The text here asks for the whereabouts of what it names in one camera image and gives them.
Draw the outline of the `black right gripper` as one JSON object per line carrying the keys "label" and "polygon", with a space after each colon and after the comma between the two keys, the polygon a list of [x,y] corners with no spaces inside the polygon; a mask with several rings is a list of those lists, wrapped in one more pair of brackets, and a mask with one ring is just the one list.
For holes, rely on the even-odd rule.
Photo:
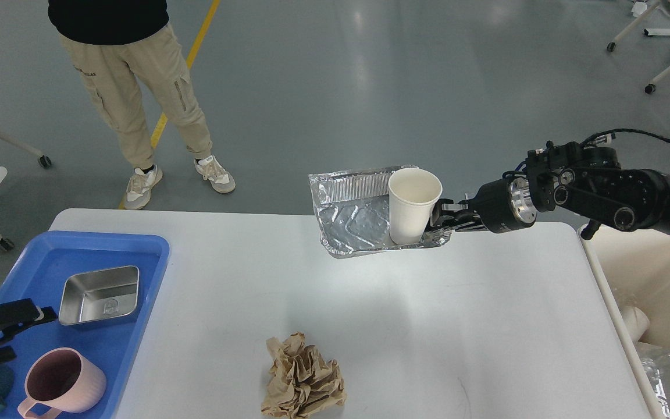
{"label": "black right gripper", "polygon": [[484,184],[474,199],[439,199],[439,217],[431,221],[431,233],[505,233],[529,228],[536,219],[528,180],[508,177]]}

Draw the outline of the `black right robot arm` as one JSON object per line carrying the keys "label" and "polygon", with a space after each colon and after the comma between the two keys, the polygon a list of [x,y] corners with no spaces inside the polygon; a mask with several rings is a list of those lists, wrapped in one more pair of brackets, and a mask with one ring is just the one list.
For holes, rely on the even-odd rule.
{"label": "black right robot arm", "polygon": [[[473,198],[439,199],[426,233],[529,228],[542,212],[563,208],[588,220],[580,236],[589,240],[605,225],[620,232],[656,230],[670,236],[670,175],[653,169],[623,169],[610,143],[618,130],[594,133],[583,141],[528,152],[499,180]],[[670,139],[652,134],[670,145]]]}

